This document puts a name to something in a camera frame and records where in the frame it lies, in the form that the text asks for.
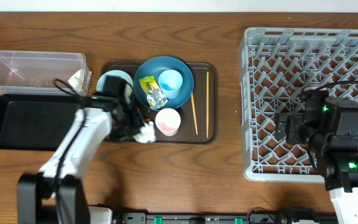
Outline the white napkin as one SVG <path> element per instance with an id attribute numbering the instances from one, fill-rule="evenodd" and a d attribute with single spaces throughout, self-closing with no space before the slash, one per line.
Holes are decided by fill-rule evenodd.
<path id="1" fill-rule="evenodd" d="M 135 141 L 143 144 L 155 142 L 156 135 L 154 123 L 152 121 L 144 123 L 143 127 L 140 128 L 140 132 L 138 134 L 133 135 L 133 138 Z"/>

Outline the yellow snack wrapper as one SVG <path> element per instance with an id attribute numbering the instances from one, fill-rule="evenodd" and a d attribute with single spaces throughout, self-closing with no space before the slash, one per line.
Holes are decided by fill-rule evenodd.
<path id="1" fill-rule="evenodd" d="M 151 109 L 158 110 L 168 103 L 167 97 L 153 75 L 140 78 L 139 83 L 146 94 L 146 99 Z"/>

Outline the pink cup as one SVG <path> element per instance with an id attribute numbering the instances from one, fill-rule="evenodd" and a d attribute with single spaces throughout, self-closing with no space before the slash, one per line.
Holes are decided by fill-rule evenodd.
<path id="1" fill-rule="evenodd" d="M 155 124 L 165 136 L 174 136 L 181 125 L 181 117 L 175 109 L 165 108 L 157 113 Z"/>

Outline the light blue cup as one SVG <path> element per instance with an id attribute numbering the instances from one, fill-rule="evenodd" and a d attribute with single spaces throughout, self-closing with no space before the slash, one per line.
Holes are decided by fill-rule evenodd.
<path id="1" fill-rule="evenodd" d="M 179 95 L 182 83 L 183 77 L 176 70 L 166 70 L 158 78 L 158 84 L 168 99 L 176 98 Z"/>

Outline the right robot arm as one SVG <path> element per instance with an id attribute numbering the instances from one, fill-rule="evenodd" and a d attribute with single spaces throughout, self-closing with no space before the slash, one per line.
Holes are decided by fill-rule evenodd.
<path id="1" fill-rule="evenodd" d="M 302 114 L 275 113 L 275 139 L 307 146 L 339 223 L 358 223 L 358 103 L 310 90 Z"/>

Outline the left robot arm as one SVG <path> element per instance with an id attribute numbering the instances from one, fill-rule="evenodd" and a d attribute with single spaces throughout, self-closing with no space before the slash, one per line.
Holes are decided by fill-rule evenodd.
<path id="1" fill-rule="evenodd" d="M 79 97 L 75 119 L 54 155 L 36 174 L 17 183 L 19 223 L 114 223 L 114 210 L 89 205 L 82 178 L 99 145 L 124 141 L 140 133 L 143 117 L 131 96 Z"/>

